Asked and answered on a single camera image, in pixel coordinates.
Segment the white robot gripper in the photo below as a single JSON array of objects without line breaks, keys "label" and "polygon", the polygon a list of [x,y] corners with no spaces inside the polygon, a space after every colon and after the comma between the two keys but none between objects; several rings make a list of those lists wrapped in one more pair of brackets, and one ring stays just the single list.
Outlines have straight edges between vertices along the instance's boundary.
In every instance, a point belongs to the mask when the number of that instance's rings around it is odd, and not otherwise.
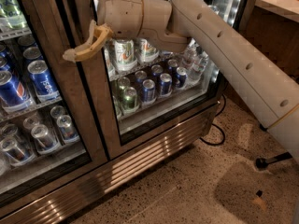
[{"label": "white robot gripper", "polygon": [[91,20],[87,40],[64,52],[66,61],[76,63],[91,59],[112,37],[137,37],[143,17],[142,0],[99,0],[96,21]]}]

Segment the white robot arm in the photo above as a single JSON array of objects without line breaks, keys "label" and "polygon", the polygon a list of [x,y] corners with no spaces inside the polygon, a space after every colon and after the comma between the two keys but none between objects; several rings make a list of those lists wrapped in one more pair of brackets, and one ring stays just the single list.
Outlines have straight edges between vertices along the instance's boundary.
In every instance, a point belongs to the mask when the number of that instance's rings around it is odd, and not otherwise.
[{"label": "white robot arm", "polygon": [[98,0],[86,42],[64,53],[71,62],[106,71],[101,49],[110,38],[145,38],[182,52],[195,40],[262,126],[298,158],[298,85],[202,0]]}]

